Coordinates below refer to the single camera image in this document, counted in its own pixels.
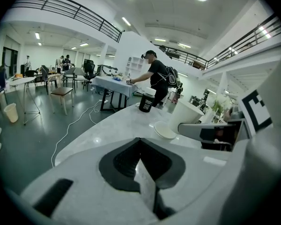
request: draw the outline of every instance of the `floor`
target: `floor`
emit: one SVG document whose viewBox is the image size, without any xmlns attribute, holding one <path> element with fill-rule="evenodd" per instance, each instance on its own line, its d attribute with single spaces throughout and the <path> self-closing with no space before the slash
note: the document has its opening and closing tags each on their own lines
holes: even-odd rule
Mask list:
<svg viewBox="0 0 281 225">
<path fill-rule="evenodd" d="M 71 107 L 70 96 L 66 98 L 67 113 L 64 114 L 63 107 L 59 103 L 58 97 L 53 98 L 55 114 L 52 113 L 50 101 L 44 86 L 34 89 L 31 84 L 31 94 L 41 111 L 41 116 L 36 117 L 26 126 L 23 125 L 23 113 L 19 106 L 19 100 L 15 92 L 7 93 L 8 103 L 16 103 L 19 120 L 12 124 L 3 112 L 0 111 L 0 128 L 2 134 L 0 142 L 0 177 L 5 186 L 20 194 L 23 189 L 42 173 L 51 168 L 51 156 L 55 149 L 55 144 L 66 134 L 69 123 L 77 120 L 80 115 L 89 107 L 93 106 L 102 95 L 86 89 L 82 90 L 82 85 L 78 85 L 74 96 L 75 107 Z M 127 105 L 140 102 L 140 97 L 131 97 Z M 117 107 L 118 94 L 115 93 L 113 105 Z M 25 98 L 26 108 L 31 111 L 36 110 L 31 99 Z M 113 112 L 92 113 L 94 122 L 112 115 Z M 88 130 L 94 124 L 89 119 L 89 113 L 85 113 L 81 120 L 69 129 L 68 136 L 59 143 L 57 153 L 67 146 L 72 140 Z"/>
</svg>

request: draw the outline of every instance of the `black metal railing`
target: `black metal railing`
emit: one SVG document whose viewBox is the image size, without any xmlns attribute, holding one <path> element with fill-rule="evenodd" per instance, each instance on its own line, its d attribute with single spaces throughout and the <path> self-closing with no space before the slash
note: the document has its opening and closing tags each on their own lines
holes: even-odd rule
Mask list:
<svg viewBox="0 0 281 225">
<path fill-rule="evenodd" d="M 122 32 L 97 13 L 72 0 L 16 0 L 12 8 L 35 8 L 78 20 L 119 42 Z"/>
<path fill-rule="evenodd" d="M 265 19 L 262 23 L 258 24 L 254 29 L 242 36 L 214 58 L 209 60 L 206 68 L 210 68 L 221 61 L 237 56 L 243 51 L 279 34 L 281 34 L 281 22 L 274 14 Z"/>
<path fill-rule="evenodd" d="M 163 45 L 156 45 L 160 50 L 167 54 L 171 59 L 178 60 L 189 66 L 195 67 L 200 70 L 204 70 L 207 65 L 207 60 L 193 55 L 189 52 L 185 52 L 176 48 L 166 47 Z"/>
</svg>

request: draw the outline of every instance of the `table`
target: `table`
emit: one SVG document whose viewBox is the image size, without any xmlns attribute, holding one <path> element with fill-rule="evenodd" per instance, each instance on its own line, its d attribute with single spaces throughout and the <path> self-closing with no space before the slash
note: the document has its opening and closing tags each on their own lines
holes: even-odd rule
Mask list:
<svg viewBox="0 0 281 225">
<path fill-rule="evenodd" d="M 19 98 L 20 105 L 21 105 L 22 110 L 23 110 L 23 112 L 24 112 L 24 122 L 23 122 L 24 125 L 26 125 L 27 122 L 29 122 L 29 121 L 35 119 L 38 115 L 41 114 L 39 108 L 37 107 L 36 102 L 34 101 L 32 95 L 31 95 L 31 93 L 30 93 L 30 89 L 29 89 L 29 85 L 28 85 L 28 83 L 32 82 L 33 80 L 35 80 L 35 77 L 25 77 L 25 78 L 21 78 L 21 79 L 17 79 L 17 80 L 11 81 L 11 82 L 9 83 L 10 86 L 12 86 L 12 87 L 15 88 L 15 91 L 16 91 L 17 96 L 18 96 L 18 98 Z M 21 104 L 21 99 L 20 99 L 20 97 L 19 97 L 18 90 L 16 89 L 16 87 L 17 87 L 18 85 L 21 85 L 21 84 L 24 84 L 23 105 Z M 25 88 L 26 88 L 26 92 L 28 91 L 28 94 L 29 94 L 30 98 L 32 99 L 32 101 L 34 102 L 35 106 L 37 107 L 37 110 L 38 110 L 38 111 L 26 111 L 26 110 L 25 110 Z M 30 120 L 26 120 L 26 114 L 35 114 L 35 116 L 34 116 L 33 118 L 31 118 Z"/>
<path fill-rule="evenodd" d="M 100 108 L 101 111 L 116 112 L 116 110 L 119 111 L 123 108 L 126 108 L 127 107 L 127 98 L 131 97 L 131 95 L 137 90 L 136 86 L 126 84 L 126 81 L 119 82 L 119 81 L 113 80 L 111 76 L 104 76 L 104 77 L 97 76 L 94 78 L 92 85 L 104 88 L 104 94 L 103 94 L 102 104 L 101 104 L 101 108 Z M 110 102 L 111 108 L 104 108 L 104 101 L 105 101 L 108 90 L 112 90 L 111 102 Z M 115 108 L 112 105 L 112 99 L 113 99 L 114 92 L 118 92 L 120 94 L 119 99 L 118 99 L 117 108 Z M 124 101 L 124 107 L 121 108 L 122 95 L 125 96 L 125 101 Z"/>
<path fill-rule="evenodd" d="M 135 137 L 153 138 L 173 145 L 201 149 L 200 141 L 182 135 L 177 135 L 175 139 L 168 140 L 161 138 L 155 132 L 154 124 L 158 121 L 168 122 L 170 117 L 171 114 L 155 107 L 152 107 L 150 112 L 142 112 L 135 105 L 129 106 L 97 123 L 69 143 L 57 154 L 55 165 L 77 152 Z M 205 154 L 215 154 L 215 151 L 212 150 L 204 151 Z M 225 157 L 228 159 L 230 153 L 221 151 L 220 154 L 224 157 L 217 158 L 225 160 Z"/>
</svg>

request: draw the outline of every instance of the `black pants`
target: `black pants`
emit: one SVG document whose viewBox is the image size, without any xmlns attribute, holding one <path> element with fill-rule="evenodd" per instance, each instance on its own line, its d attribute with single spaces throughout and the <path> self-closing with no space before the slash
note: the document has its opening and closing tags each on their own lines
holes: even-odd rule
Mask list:
<svg viewBox="0 0 281 225">
<path fill-rule="evenodd" d="M 164 99 L 164 97 L 168 94 L 168 87 L 167 86 L 151 86 L 151 88 L 156 90 L 155 99 L 152 104 L 153 107 L 156 107 L 157 104 Z"/>
</svg>

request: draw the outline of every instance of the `white cable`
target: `white cable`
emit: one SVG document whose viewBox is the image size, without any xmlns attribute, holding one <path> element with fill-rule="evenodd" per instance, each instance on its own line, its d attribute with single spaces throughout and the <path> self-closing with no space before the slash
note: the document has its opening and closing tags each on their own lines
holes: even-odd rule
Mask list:
<svg viewBox="0 0 281 225">
<path fill-rule="evenodd" d="M 76 120 L 75 122 L 70 123 L 69 126 L 67 126 L 67 134 L 68 134 L 68 132 L 69 132 L 70 126 L 71 126 L 72 124 L 78 122 L 78 121 L 81 119 L 81 117 L 82 117 L 89 109 L 91 109 L 91 108 L 93 108 L 93 110 L 89 113 L 89 118 L 90 118 L 90 120 L 91 120 L 93 123 L 95 123 L 95 122 L 92 120 L 92 118 L 90 117 L 90 114 L 91 114 L 93 111 L 95 111 L 95 113 L 98 113 L 98 112 L 99 112 L 99 110 L 95 109 L 96 106 L 100 105 L 100 104 L 98 104 L 99 102 L 100 102 L 100 101 L 97 101 L 94 106 L 89 107 L 87 110 L 85 110 L 85 111 L 81 114 L 81 116 L 80 116 L 80 118 L 79 118 L 78 120 Z M 51 164 L 52 164 L 52 167 L 54 167 L 54 164 L 53 164 L 53 157 L 54 157 L 54 155 L 55 155 L 55 153 L 56 153 L 57 145 L 67 136 L 67 134 L 64 135 L 63 138 L 60 139 L 60 140 L 56 143 L 56 145 L 55 145 L 55 150 L 54 150 L 54 153 L 53 153 L 53 155 L 52 155 L 52 157 L 51 157 Z"/>
</svg>

